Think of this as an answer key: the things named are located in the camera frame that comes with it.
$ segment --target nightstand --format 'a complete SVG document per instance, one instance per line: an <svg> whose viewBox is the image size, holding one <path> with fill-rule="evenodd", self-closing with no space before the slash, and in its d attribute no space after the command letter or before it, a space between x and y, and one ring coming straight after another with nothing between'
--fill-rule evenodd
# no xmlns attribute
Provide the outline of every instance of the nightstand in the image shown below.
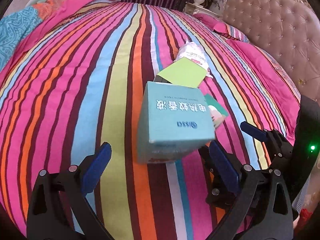
<svg viewBox="0 0 320 240"><path fill-rule="evenodd" d="M198 6L198 5L194 5L189 2L186 3L186 6L184 7L183 12L190 14L190 15L193 15L196 13L204 13L204 14L208 14L210 16L214 16L218 19L222 19L222 15L216 14L208 9L205 9L205 8Z"/></svg>

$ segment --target teal box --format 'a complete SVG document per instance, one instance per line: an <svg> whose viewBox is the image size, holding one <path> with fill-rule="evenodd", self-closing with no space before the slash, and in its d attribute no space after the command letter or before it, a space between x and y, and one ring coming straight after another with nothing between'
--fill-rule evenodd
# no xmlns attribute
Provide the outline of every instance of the teal box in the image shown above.
<svg viewBox="0 0 320 240"><path fill-rule="evenodd" d="M200 89L147 83L138 124L139 163L175 161L214 138L210 110Z"/></svg>

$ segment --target blue gripper pad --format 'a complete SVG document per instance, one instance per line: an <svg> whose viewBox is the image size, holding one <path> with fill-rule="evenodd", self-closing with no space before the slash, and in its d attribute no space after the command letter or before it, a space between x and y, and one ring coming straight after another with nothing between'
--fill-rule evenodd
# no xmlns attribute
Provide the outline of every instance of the blue gripper pad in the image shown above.
<svg viewBox="0 0 320 240"><path fill-rule="evenodd" d="M260 142L266 142L268 140L266 132L261 131L260 129L253 126L252 124L249 124L248 122L242 122L240 124L240 129Z"/></svg>
<svg viewBox="0 0 320 240"><path fill-rule="evenodd" d="M227 190L237 195L240 192L239 174L215 140L210 143L209 155Z"/></svg>
<svg viewBox="0 0 320 240"><path fill-rule="evenodd" d="M111 145L103 143L98 153L95 153L92 161L85 174L82 176L81 193L83 196L94 191L102 173L111 159Z"/></svg>

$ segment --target cardboard box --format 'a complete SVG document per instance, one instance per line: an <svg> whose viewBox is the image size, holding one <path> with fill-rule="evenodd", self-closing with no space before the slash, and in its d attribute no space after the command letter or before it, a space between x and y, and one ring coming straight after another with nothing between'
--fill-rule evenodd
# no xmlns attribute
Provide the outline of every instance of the cardboard box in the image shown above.
<svg viewBox="0 0 320 240"><path fill-rule="evenodd" d="M156 75L154 82L197 88L206 74L207 71L204 68L183 57L160 71Z"/></svg>
<svg viewBox="0 0 320 240"><path fill-rule="evenodd" d="M138 124L139 163L175 161L214 138L210 111L200 89L147 83Z"/></svg>
<svg viewBox="0 0 320 240"><path fill-rule="evenodd" d="M214 128L217 129L229 114L211 95L206 94L204 98L208 104Z"/></svg>

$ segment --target metal screw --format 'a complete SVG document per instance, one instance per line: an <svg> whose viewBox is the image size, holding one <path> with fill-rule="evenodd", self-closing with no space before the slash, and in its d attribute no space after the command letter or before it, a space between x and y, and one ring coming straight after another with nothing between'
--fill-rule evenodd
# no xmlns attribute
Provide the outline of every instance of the metal screw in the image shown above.
<svg viewBox="0 0 320 240"><path fill-rule="evenodd" d="M46 170L41 170L40 172L39 172L39 175L40 176L44 176L44 175L46 175L47 174L47 171Z"/></svg>
<svg viewBox="0 0 320 240"><path fill-rule="evenodd" d="M251 167L251 165L249 165L249 164L244 165L243 168L244 168L246 171L252 171L252 167Z"/></svg>
<svg viewBox="0 0 320 240"><path fill-rule="evenodd" d="M281 175L281 172L279 170L274 170L274 173L277 175L277 176L280 176Z"/></svg>
<svg viewBox="0 0 320 240"><path fill-rule="evenodd" d="M220 190L218 190L217 188L214 188L214 189L211 191L211 193L212 193L212 195L217 196L217 195L219 195Z"/></svg>
<svg viewBox="0 0 320 240"><path fill-rule="evenodd" d="M69 167L69 171L70 172L74 172L74 171L76 171L78 169L78 166L77 165L71 165L70 167Z"/></svg>

